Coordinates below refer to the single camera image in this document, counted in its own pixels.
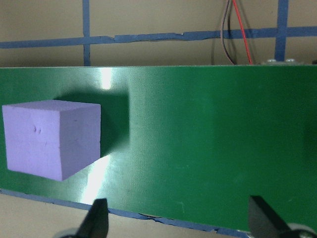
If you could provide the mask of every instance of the foam cube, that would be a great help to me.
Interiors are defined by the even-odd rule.
[[[2,114],[9,170],[62,181],[100,158],[99,104],[46,100]]]

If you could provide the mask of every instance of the red wire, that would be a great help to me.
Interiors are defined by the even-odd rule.
[[[239,10],[238,10],[237,2],[236,2],[236,0],[232,0],[232,1],[233,1],[234,9],[236,10],[236,14],[237,14],[237,17],[238,17],[238,20],[239,20],[240,29],[241,29],[241,32],[242,32],[244,45],[246,47],[249,64],[253,64],[251,56],[250,56],[250,51],[249,51],[249,46],[248,46],[248,42],[247,42],[247,38],[246,38],[246,33],[244,32],[244,28],[243,28],[242,21],[241,21],[241,16],[240,16],[240,13],[239,13]]]

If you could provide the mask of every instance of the metal screw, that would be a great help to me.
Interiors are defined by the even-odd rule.
[[[301,231],[299,233],[299,237],[300,238],[313,238],[313,235],[309,232],[306,232],[306,231]]]

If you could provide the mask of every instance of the beige wall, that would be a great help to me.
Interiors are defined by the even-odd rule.
[[[278,0],[239,0],[245,28],[274,28]],[[90,0],[91,36],[219,29],[224,0]],[[315,0],[289,1],[289,26],[317,26]],[[231,29],[239,29],[234,9]],[[83,37],[82,0],[0,0],[0,42]],[[247,64],[242,40],[227,40]],[[248,40],[255,63],[274,58],[275,38]],[[317,59],[316,37],[293,37],[286,58]],[[229,64],[220,39],[91,45],[91,65]],[[0,49],[0,66],[81,66],[83,46]]]

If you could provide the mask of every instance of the black wire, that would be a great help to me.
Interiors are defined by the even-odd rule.
[[[236,64],[233,59],[230,57],[230,54],[226,48],[226,45],[224,43],[224,38],[223,38],[223,28],[224,28],[224,23],[225,23],[225,19],[226,19],[226,16],[227,16],[227,13],[228,13],[228,9],[229,9],[229,4],[230,4],[230,0],[227,0],[226,2],[226,6],[225,6],[225,9],[224,9],[224,12],[223,12],[223,17],[222,17],[222,21],[221,21],[221,27],[220,27],[220,39],[221,39],[221,44],[222,44],[222,48],[223,48],[223,51],[224,53],[226,54],[227,58],[230,60],[230,62],[232,64]]]

